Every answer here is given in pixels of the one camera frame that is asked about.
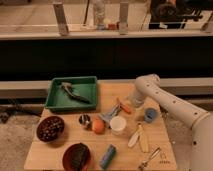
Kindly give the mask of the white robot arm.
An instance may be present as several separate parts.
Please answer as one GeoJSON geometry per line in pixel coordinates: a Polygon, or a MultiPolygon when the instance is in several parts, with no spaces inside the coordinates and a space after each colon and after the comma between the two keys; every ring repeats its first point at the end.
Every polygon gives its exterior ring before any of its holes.
{"type": "Polygon", "coordinates": [[[156,74],[139,76],[134,81],[130,101],[141,106],[150,97],[193,132],[190,171],[213,171],[213,114],[160,87],[156,74]]]}

